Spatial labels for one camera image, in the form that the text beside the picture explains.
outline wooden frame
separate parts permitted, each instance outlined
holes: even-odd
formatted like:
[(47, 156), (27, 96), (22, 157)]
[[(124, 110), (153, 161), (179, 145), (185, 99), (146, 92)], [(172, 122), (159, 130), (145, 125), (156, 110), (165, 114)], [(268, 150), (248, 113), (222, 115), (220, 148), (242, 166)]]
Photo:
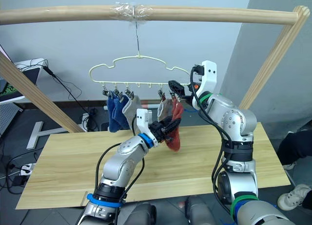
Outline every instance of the wooden frame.
[[(21, 24), (50, 21), (71, 20), (119, 20), (122, 15), (112, 5), (93, 6), (56, 6), (43, 8), (28, 8), (0, 11), (0, 25)], [(266, 23), (285, 25), (267, 59), (254, 78), (239, 107), (248, 109), (255, 100), (288, 48), (298, 35), (300, 29), (310, 15), (305, 6), (297, 6), (292, 12), (241, 9), (241, 8), (211, 8), (211, 7), (181, 7), (181, 6), (144, 6), (147, 14), (145, 20), (170, 21), (213, 21), (213, 22), (241, 22)], [(0, 75), (16, 87), (23, 95), (31, 100), (43, 112), (58, 122), (69, 132), (78, 132), (82, 129), (67, 117), (53, 104), (39, 89), (22, 77), (21, 73), (0, 55)]]

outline white shoe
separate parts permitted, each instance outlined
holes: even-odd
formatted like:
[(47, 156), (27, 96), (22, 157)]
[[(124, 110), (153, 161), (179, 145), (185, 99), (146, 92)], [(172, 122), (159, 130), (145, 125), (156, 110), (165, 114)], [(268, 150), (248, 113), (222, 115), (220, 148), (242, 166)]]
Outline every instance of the white shoe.
[(310, 191), (311, 188), (307, 185), (297, 185), (293, 191), (284, 193), (278, 198), (278, 207), (282, 210), (295, 209), (297, 206), (302, 205), (303, 200)]
[(296, 166), (296, 165), (297, 165), (297, 162), (293, 162), (293, 163), (291, 163), (291, 164), (286, 164), (286, 165), (283, 165), (283, 169), (284, 169), (284, 170), (291, 170), (291, 169), (293, 169), (294, 166)]

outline white stand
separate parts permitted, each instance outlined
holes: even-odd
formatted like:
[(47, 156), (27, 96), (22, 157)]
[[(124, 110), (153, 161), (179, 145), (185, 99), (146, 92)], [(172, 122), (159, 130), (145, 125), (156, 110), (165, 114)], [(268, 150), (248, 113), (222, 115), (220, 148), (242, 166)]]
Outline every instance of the white stand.
[[(82, 115), (82, 122), (81, 124), (79, 124), (79, 126), (84, 130), (87, 131), (84, 127), (83, 127), (83, 121), (88, 117), (88, 114), (85, 113)], [(64, 128), (58, 128), (58, 129), (51, 129), (51, 130), (46, 130), (46, 131), (41, 131), (43, 122), (39, 121), (35, 123), (35, 126), (33, 128), (33, 132), (30, 135), (28, 144), (26, 149), (27, 150), (31, 150), (36, 148), (36, 144), (38, 141), (38, 137), (40, 136), (46, 136), (46, 135), (50, 135), (50, 134), (55, 134), (55, 133), (60, 133), (60, 132), (65, 132), (66, 130)]]

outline wooden table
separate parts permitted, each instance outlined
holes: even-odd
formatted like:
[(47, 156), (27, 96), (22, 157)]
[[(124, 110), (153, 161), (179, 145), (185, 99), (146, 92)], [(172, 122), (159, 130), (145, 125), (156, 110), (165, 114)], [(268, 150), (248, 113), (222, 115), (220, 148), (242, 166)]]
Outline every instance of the wooden table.
[[(86, 205), (86, 194), (94, 190), (98, 158), (106, 148), (131, 136), (130, 131), (51, 135), (17, 209)], [(145, 170), (129, 191), (127, 202), (213, 192), (211, 172), (220, 150), (219, 133), (212, 126), (180, 127), (180, 139), (178, 153), (165, 144), (150, 150), (145, 157)], [(260, 123), (254, 132), (253, 147), (258, 187), (289, 185)], [(107, 154), (102, 166), (115, 151)], [(140, 168), (141, 163), (136, 167), (134, 177)]]

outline white hanger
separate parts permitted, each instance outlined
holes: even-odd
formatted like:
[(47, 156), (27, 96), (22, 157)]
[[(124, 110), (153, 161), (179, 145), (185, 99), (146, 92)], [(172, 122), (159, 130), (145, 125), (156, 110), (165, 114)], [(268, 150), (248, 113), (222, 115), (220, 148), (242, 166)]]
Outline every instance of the white hanger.
[(136, 56), (126, 56), (126, 57), (116, 58), (116, 59), (113, 60), (113, 65), (112, 65), (112, 66), (109, 66), (109, 65), (107, 65), (106, 63), (102, 63), (102, 64), (99, 64), (99, 65), (93, 66), (93, 67), (89, 70), (89, 77), (90, 77), (90, 79), (91, 79), (93, 82), (101, 83), (102, 85), (105, 85), (105, 83), (113, 83), (113, 84), (115, 84), (115, 85), (117, 85), (117, 84), (125, 84), (126, 86), (129, 86), (129, 84), (136, 84), (138, 87), (140, 87), (141, 84), (146, 84), (146, 85), (149, 86), (149, 88), (151, 88), (152, 85), (159, 85), (159, 86), (161, 86), (161, 87), (162, 87), (163, 85), (168, 85), (168, 83), (162, 83), (162, 82), (101, 81), (101, 80), (94, 80), (94, 79), (93, 79), (93, 77), (92, 77), (92, 71), (93, 71), (95, 68), (104, 66), (104, 67), (106, 67), (106, 68), (108, 68), (108, 69), (111, 69), (111, 68), (114, 68), (114, 67), (116, 66), (116, 62), (117, 62), (117, 61), (120, 61), (120, 60), (123, 60), (123, 59), (129, 59), (129, 58), (148, 58), (148, 59), (156, 60), (156, 61), (158, 61), (158, 62), (163, 63), (163, 64), (165, 65), (165, 68), (166, 68), (167, 70), (172, 71), (172, 70), (174, 70), (174, 69), (178, 69), (178, 70), (181, 70), (181, 71), (185, 72), (188, 76), (190, 76), (189, 72), (186, 71), (186, 70), (183, 69), (183, 68), (180, 68), (180, 67), (177, 67), (177, 66), (174, 66), (174, 67), (172, 67), (172, 68), (167, 67), (167, 63), (166, 63), (164, 60), (161, 60), (161, 59), (159, 59), (159, 58), (150, 57), (150, 56), (142, 56), (142, 55), (140, 54), (140, 47), (139, 47), (139, 40), (138, 40), (137, 21), (135, 21), (135, 24), (136, 24), (137, 55), (136, 55)]

